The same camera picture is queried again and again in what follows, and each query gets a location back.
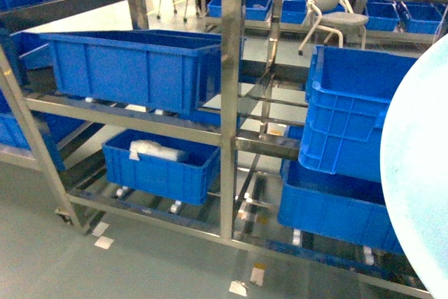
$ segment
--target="chair leg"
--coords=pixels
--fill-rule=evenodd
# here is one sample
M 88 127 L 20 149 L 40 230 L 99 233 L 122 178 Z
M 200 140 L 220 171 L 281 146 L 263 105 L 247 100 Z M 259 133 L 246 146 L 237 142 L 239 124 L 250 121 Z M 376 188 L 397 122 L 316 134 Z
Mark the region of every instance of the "chair leg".
M 335 29 L 336 34 L 339 36 L 339 48 L 343 48 L 344 47 L 344 36 L 342 35 L 341 31 L 338 31 L 337 29 Z
M 195 0 L 196 16 L 199 17 L 199 0 Z
M 329 40 L 331 39 L 331 37 L 333 36 L 333 32 L 330 32 L 329 35 L 327 35 L 327 37 L 325 38 L 325 40 L 323 41 L 323 44 L 326 45 Z
M 177 14 L 177 8 L 176 8 L 176 0 L 173 1 L 173 7 L 174 7 L 174 14 Z
M 183 21 L 187 22 L 187 9 L 188 9 L 188 0 L 185 2 L 185 12 L 183 14 Z
M 367 29 L 365 28 L 365 26 L 362 26 L 360 28 L 361 30 L 361 49 L 365 49 L 365 40 L 367 38 Z
M 319 26 L 319 20 L 317 20 L 314 25 L 311 27 L 311 29 L 309 30 L 308 34 L 305 36 L 305 39 L 302 41 L 302 43 L 299 46 L 299 55 L 303 55 L 303 48 L 304 46 L 307 44 L 309 38 L 311 38 L 311 36 L 313 35 L 314 31 L 316 30 L 316 28 Z
M 160 19 L 160 7 L 162 7 L 162 0 L 159 0 L 159 10 L 157 11 L 157 19 Z

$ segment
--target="caster wheel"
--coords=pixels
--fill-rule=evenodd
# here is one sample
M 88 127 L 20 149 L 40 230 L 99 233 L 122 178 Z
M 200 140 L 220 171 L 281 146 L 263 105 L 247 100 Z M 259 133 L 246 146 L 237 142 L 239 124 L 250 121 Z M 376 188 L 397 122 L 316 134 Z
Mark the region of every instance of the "caster wheel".
M 66 223 L 67 225 L 73 225 L 73 222 L 71 221 L 70 216 L 58 214 L 59 217 Z

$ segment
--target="crate handle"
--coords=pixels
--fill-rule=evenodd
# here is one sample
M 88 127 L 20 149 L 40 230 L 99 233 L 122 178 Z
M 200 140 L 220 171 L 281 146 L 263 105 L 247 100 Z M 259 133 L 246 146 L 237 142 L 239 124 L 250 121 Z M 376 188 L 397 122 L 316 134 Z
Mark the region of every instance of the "crate handle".
M 387 114 L 387 111 L 381 111 L 378 114 L 377 119 L 375 121 L 375 125 L 374 125 L 375 129 L 382 129 L 383 128 L 384 120 L 386 119 L 386 114 Z

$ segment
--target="stacked blue crates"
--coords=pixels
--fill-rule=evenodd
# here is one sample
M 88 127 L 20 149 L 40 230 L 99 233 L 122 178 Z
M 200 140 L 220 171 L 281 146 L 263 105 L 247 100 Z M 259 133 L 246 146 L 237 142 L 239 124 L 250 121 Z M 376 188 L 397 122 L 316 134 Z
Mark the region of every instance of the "stacked blue crates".
M 306 168 L 380 182 L 386 112 L 416 62 L 388 53 L 317 47 L 307 81 L 299 161 Z
M 380 183 L 330 175 L 286 161 L 280 224 L 392 253 L 403 250 Z
M 306 16 L 307 0 L 283 0 L 281 22 L 301 25 Z
M 316 47 L 297 162 L 284 160 L 282 225 L 402 253 L 384 205 L 379 174 L 382 127 L 392 96 L 416 62 L 365 50 Z

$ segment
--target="metal pole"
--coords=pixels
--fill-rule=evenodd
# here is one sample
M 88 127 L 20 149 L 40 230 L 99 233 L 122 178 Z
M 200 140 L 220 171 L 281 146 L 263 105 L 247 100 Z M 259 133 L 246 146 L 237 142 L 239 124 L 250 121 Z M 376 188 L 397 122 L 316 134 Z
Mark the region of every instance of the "metal pole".
M 236 184 L 237 108 L 240 92 L 239 59 L 244 35 L 245 0 L 223 0 L 221 58 L 221 200 L 220 234 L 223 239 L 233 236 L 233 205 Z
M 277 48 L 279 44 L 280 37 L 280 18 L 281 18 L 281 8 L 283 6 L 283 0 L 274 0 L 272 4 L 272 15 L 271 15 L 271 27 L 269 33 L 269 42 L 267 46 L 267 60 L 266 60 L 266 71 L 270 72 L 269 85 L 263 95 L 263 98 L 267 99 L 263 101 L 261 108 L 261 117 L 269 118 L 271 111 L 272 98 L 272 81 L 274 80 L 274 65 L 275 58 L 277 56 Z M 267 127 L 269 122 L 265 121 L 261 123 L 260 134 L 267 133 Z
M 146 0 L 127 0 L 133 29 L 149 29 Z
M 78 217 L 80 214 L 77 214 L 74 206 L 67 198 L 64 185 L 61 182 L 53 159 L 48 152 L 48 148 L 42 138 L 38 125 L 36 124 L 31 111 L 25 103 L 22 90 L 18 85 L 3 48 L 0 48 L 0 70 L 1 91 L 7 99 L 11 111 L 14 113 L 19 126 L 27 138 L 33 156 L 40 165 L 41 171 L 50 185 L 50 189 L 55 196 L 58 205 L 62 207 L 70 216 L 71 222 L 76 227 L 82 229 L 82 225 Z

